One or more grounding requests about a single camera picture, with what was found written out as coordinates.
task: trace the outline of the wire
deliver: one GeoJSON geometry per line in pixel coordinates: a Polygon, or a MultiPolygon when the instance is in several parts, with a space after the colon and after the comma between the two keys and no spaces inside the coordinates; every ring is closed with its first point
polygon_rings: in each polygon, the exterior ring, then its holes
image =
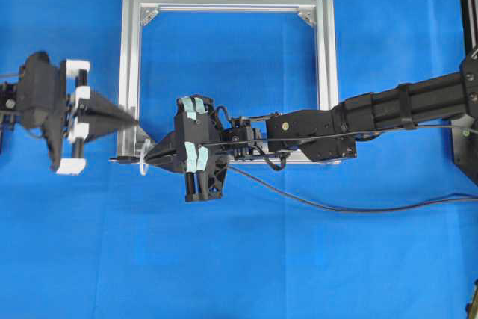
{"type": "MultiPolygon", "coordinates": [[[[443,205],[446,203],[463,203],[463,202],[478,202],[478,196],[471,196],[471,195],[464,195],[467,196],[468,198],[451,198],[447,199],[448,196],[446,197],[440,197],[439,199],[431,199],[425,202],[421,203],[416,203],[414,205],[404,205],[401,207],[392,207],[392,208],[342,208],[342,207],[335,207],[331,205],[324,205],[320,204],[317,202],[312,202],[307,199],[302,199],[300,197],[294,196],[293,194],[287,193],[283,190],[279,190],[278,188],[272,186],[271,184],[265,182],[264,180],[255,177],[254,175],[251,175],[250,173],[246,171],[239,170],[236,167],[233,166],[227,166],[230,170],[240,173],[241,175],[256,181],[260,183],[261,185],[269,188],[271,191],[276,192],[277,194],[280,194],[283,197],[293,199],[294,201],[301,202],[302,204],[305,205],[310,205],[312,207],[315,207],[317,209],[320,209],[321,211],[328,211],[328,212],[336,212],[336,213],[346,213],[346,214],[384,214],[384,213],[391,213],[391,212],[403,212],[403,211],[410,211],[413,209],[418,209],[418,208],[423,208],[423,207],[429,207],[429,206],[434,206],[434,205],[443,205]]],[[[452,193],[452,196],[455,195],[462,195],[462,193],[452,193]]]]}
{"type": "Polygon", "coordinates": [[[226,117],[226,120],[228,123],[232,124],[231,117],[229,117],[229,112],[227,112],[227,108],[225,106],[217,106],[216,107],[216,114],[219,114],[219,110],[222,110],[224,113],[224,116],[226,117]]]}
{"type": "Polygon", "coordinates": [[[264,150],[261,147],[259,146],[254,146],[254,147],[264,158],[264,161],[266,161],[266,164],[268,164],[269,167],[272,168],[274,171],[282,171],[283,169],[285,169],[285,165],[287,164],[287,157],[285,155],[280,156],[281,165],[277,166],[270,160],[270,158],[267,157],[266,152],[264,152],[264,150]]]}
{"type": "MultiPolygon", "coordinates": [[[[461,130],[461,131],[469,131],[473,134],[478,134],[478,130],[473,128],[464,127],[464,126],[457,126],[457,125],[417,125],[416,128],[451,128],[454,130],[461,130]]],[[[403,127],[393,127],[393,128],[386,128],[383,130],[370,130],[370,131],[351,131],[351,132],[344,132],[342,134],[322,134],[319,136],[309,136],[309,137],[290,137],[290,138],[262,138],[260,141],[263,142],[291,142],[291,141],[310,141],[310,140],[320,140],[323,138],[334,138],[334,137],[346,137],[346,136],[356,136],[358,134],[370,134],[370,133],[377,133],[384,134],[387,132],[396,132],[396,131],[403,131],[405,130],[403,127]]],[[[224,141],[224,142],[213,142],[213,143],[203,143],[202,145],[205,147],[211,146],[225,146],[225,145],[240,145],[246,143],[253,143],[257,142],[258,140],[242,140],[242,141],[224,141]]]]}

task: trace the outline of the blue backdrop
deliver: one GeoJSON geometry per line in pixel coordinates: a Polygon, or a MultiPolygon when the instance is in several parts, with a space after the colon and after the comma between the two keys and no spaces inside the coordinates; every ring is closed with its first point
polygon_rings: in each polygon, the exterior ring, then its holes
{"type": "MultiPolygon", "coordinates": [[[[45,49],[91,61],[117,99],[122,0],[0,0],[0,73],[45,49]]],[[[341,99],[455,72],[459,0],[335,0],[341,99]]],[[[142,118],[156,139],[175,99],[202,93],[234,115],[316,106],[311,29],[294,15],[178,14],[143,35],[142,118]]],[[[49,172],[18,127],[0,157],[0,318],[463,318],[478,278],[478,213],[446,205],[330,214],[235,173],[225,196],[184,203],[184,179],[108,163],[86,147],[77,178],[49,172]]],[[[405,205],[478,193],[450,160],[449,133],[387,134],[337,166],[251,173],[307,199],[405,205]]]]}

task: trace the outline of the screw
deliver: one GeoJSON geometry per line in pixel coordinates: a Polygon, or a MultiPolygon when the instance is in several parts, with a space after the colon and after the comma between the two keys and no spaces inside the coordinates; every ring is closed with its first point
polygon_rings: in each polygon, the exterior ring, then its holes
{"type": "Polygon", "coordinates": [[[15,100],[8,99],[7,102],[5,102],[5,106],[7,106],[7,108],[9,108],[9,109],[14,108],[15,107],[15,100]]]}

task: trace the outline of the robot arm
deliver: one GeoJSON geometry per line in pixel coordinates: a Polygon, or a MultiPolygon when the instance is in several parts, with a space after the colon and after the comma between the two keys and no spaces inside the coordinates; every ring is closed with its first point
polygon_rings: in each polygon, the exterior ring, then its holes
{"type": "Polygon", "coordinates": [[[478,117],[478,49],[463,60],[459,72],[366,93],[329,111],[234,119],[226,114],[231,127],[224,128],[220,109],[204,96],[179,99],[175,131],[146,153],[146,163],[185,174],[187,201],[220,198],[231,158],[263,158],[280,170],[290,152],[300,149],[312,162],[337,161],[356,157],[356,141],[371,140],[381,131],[412,130],[421,122],[463,114],[478,117]],[[269,153],[262,148],[261,132],[252,127],[257,121],[266,123],[269,153]],[[281,166],[271,158],[280,159],[281,166]]]}

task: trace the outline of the aluminum frame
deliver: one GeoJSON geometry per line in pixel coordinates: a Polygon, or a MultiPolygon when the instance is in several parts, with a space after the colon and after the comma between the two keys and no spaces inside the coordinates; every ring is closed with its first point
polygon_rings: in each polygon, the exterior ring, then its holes
{"type": "MultiPolygon", "coordinates": [[[[338,104],[333,0],[122,0],[118,103],[136,119],[140,118],[142,30],[164,11],[296,13],[314,29],[319,109],[329,110],[338,104]]],[[[117,135],[117,157],[139,158],[146,139],[154,143],[139,126],[120,131],[117,135]]],[[[288,158],[288,163],[311,162],[301,151],[295,151],[288,158]]]]}

